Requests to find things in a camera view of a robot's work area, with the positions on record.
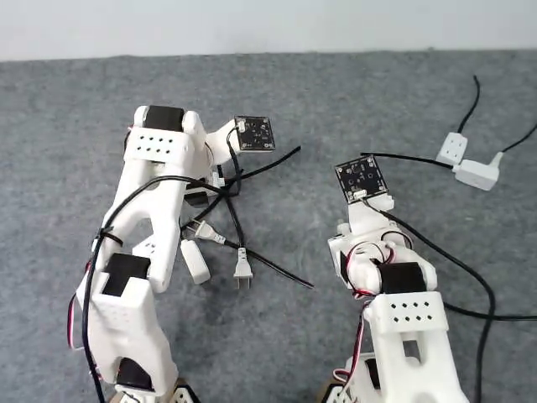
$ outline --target white plug block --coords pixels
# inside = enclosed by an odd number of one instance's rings
[[[201,255],[200,249],[196,242],[192,239],[184,239],[181,241],[181,253],[185,259],[185,263],[190,271],[194,284],[205,283],[211,278],[211,272],[205,263],[205,259]]]
[[[484,191],[490,191],[500,175],[499,164],[503,153],[497,153],[489,165],[476,161],[463,160],[453,167],[455,179]]]
[[[468,139],[460,133],[449,133],[436,160],[443,164],[458,165],[467,149]]]

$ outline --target red and white wire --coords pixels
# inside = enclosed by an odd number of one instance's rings
[[[345,386],[343,386],[343,390],[341,391],[341,393],[346,393],[348,388],[351,386],[352,377],[354,376],[356,372],[356,367],[358,366],[358,360],[360,359],[360,352],[362,351],[363,331],[365,328],[365,324],[363,320],[363,311],[368,307],[370,303],[371,301],[368,301],[363,304],[362,313],[360,314],[360,322],[358,323],[357,337],[354,343],[354,352],[352,354],[351,370],[349,371],[347,382],[345,382]]]
[[[90,260],[88,260],[86,263],[85,272],[89,269],[89,267]],[[69,305],[67,306],[67,344],[71,350],[80,351],[84,348],[75,346],[75,339],[73,336],[73,325],[75,323],[75,300],[76,293],[70,298]]]
[[[332,376],[334,377],[334,379],[340,381],[342,384],[345,384],[347,382],[349,375],[349,371],[343,368],[336,368],[332,371]]]

